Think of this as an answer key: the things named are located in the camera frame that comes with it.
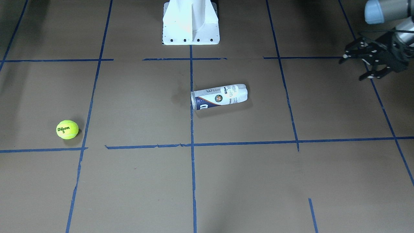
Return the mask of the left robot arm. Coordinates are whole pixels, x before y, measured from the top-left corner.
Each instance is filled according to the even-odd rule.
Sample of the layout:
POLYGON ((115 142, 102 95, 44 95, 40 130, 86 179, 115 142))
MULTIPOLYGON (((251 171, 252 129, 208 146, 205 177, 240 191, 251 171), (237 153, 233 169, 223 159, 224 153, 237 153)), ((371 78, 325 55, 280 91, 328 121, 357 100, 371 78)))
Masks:
POLYGON ((370 25, 395 20, 401 22, 377 39, 359 32, 359 37, 346 45, 339 64, 349 59, 361 59, 371 69, 359 77, 383 78, 391 72, 407 70, 413 59, 414 2, 412 0, 369 0, 364 9, 365 22, 370 25))

